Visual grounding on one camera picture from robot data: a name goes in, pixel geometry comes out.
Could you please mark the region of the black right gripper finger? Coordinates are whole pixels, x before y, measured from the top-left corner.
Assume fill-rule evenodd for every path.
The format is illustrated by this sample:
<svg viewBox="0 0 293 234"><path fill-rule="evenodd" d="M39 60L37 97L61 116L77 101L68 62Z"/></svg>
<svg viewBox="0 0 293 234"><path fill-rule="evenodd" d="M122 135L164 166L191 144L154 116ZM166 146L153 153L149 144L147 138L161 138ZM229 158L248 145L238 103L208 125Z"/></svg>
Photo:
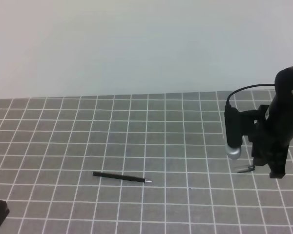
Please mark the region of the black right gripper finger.
<svg viewBox="0 0 293 234"><path fill-rule="evenodd" d="M276 147L272 149L270 159L268 162L270 172L270 178L282 179L286 172L286 160L288 156L289 147Z"/></svg>
<svg viewBox="0 0 293 234"><path fill-rule="evenodd" d="M253 157L253 166L265 166L267 164L264 152L255 143L252 145L251 156Z"/></svg>

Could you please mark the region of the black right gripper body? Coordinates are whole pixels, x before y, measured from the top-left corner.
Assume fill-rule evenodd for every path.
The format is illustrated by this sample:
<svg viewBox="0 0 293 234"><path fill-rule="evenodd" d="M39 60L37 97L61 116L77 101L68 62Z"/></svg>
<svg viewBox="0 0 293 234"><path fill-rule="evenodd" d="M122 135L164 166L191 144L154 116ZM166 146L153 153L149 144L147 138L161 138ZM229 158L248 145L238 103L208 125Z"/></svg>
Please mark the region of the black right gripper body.
<svg viewBox="0 0 293 234"><path fill-rule="evenodd" d="M288 105L260 105L257 110L239 112L242 137L258 145L267 165L273 148L286 147L293 139L293 108Z"/></svg>

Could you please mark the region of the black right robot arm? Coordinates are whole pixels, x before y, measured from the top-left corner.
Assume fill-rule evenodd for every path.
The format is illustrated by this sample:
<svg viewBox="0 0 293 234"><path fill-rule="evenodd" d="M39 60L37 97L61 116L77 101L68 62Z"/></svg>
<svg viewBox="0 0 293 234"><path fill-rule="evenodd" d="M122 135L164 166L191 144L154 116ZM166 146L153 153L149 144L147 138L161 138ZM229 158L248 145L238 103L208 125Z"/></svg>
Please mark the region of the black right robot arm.
<svg viewBox="0 0 293 234"><path fill-rule="evenodd" d="M273 100L257 109L257 122L247 136L253 165L268 165L270 178L283 178L293 139L293 66L278 72L274 88Z"/></svg>

